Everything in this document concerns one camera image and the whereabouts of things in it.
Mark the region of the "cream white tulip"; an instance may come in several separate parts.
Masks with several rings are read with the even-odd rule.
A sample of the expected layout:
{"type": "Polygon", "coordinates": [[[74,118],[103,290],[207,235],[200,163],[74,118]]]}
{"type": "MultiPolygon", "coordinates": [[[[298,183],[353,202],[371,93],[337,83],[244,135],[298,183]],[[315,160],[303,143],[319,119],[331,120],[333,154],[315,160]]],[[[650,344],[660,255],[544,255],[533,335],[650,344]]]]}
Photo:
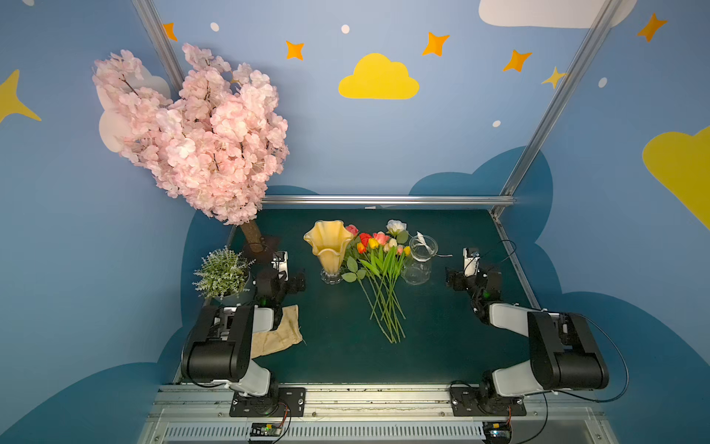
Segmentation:
{"type": "Polygon", "coordinates": [[[401,266],[397,240],[390,239],[384,246],[383,252],[385,253],[383,260],[384,309],[386,313],[389,313],[392,310],[393,303],[391,298],[394,293],[394,286],[399,278],[401,266]]]}

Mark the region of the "orange yellow tulip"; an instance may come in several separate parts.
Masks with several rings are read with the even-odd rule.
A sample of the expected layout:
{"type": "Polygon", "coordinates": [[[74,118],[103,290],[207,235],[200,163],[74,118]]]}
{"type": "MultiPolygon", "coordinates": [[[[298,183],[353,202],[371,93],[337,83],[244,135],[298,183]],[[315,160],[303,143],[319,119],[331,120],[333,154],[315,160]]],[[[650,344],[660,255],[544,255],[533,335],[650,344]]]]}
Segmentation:
{"type": "Polygon", "coordinates": [[[356,247],[358,280],[370,305],[369,318],[391,344],[402,342],[406,335],[401,320],[405,318],[396,292],[401,272],[401,257],[389,243],[380,245],[375,239],[356,247]]]}

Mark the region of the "red rose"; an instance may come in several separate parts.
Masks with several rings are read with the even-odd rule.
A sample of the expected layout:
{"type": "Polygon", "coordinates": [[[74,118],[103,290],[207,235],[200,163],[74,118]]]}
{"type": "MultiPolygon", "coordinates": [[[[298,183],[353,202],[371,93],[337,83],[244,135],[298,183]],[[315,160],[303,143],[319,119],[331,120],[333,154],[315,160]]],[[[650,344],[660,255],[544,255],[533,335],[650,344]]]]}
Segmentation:
{"type": "Polygon", "coordinates": [[[369,240],[372,238],[372,236],[368,233],[361,233],[360,236],[360,243],[363,245],[367,246],[369,244],[369,240]]]}

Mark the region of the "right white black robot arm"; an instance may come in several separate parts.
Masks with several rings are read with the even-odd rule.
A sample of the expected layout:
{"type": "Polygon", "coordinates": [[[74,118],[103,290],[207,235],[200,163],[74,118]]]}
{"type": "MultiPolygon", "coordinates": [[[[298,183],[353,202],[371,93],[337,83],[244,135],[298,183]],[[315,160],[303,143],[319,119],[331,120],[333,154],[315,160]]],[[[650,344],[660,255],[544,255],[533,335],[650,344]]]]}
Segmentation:
{"type": "Polygon", "coordinates": [[[528,340],[528,360],[484,373],[478,392],[481,401],[519,401],[549,391],[608,386],[608,366],[585,317],[506,303],[500,281],[497,272],[446,270],[447,286],[467,292],[482,323],[528,340]]]}

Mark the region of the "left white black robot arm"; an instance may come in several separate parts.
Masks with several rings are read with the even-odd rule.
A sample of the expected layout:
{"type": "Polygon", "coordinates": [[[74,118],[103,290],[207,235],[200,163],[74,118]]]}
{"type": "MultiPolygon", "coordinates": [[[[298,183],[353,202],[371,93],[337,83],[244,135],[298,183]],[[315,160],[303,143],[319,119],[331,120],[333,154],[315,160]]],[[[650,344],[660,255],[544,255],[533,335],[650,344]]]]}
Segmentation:
{"type": "Polygon", "coordinates": [[[181,375],[202,388],[224,386],[239,398],[273,403],[277,380],[255,359],[303,342],[299,307],[283,303],[305,290],[302,272],[265,269],[257,276],[253,301],[203,307],[182,350],[181,375]]]}

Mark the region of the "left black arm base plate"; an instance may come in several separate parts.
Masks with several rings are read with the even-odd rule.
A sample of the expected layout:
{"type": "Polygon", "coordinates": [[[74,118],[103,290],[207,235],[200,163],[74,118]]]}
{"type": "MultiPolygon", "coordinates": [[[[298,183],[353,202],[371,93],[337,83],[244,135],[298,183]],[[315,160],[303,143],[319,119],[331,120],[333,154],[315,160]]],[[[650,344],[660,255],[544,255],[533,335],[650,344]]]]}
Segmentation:
{"type": "Polygon", "coordinates": [[[303,387],[272,388],[266,396],[243,396],[235,393],[229,408],[230,417],[303,417],[307,390],[303,387]]]}

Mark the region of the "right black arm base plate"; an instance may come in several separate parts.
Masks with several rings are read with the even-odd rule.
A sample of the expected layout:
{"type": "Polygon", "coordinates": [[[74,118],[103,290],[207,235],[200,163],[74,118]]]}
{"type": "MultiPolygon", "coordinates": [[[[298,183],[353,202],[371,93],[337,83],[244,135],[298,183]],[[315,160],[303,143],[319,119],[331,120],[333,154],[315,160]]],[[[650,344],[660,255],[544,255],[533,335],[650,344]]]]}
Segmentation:
{"type": "Polygon", "coordinates": [[[521,398],[502,397],[477,387],[455,384],[449,388],[449,401],[454,416],[526,416],[521,398]]]}

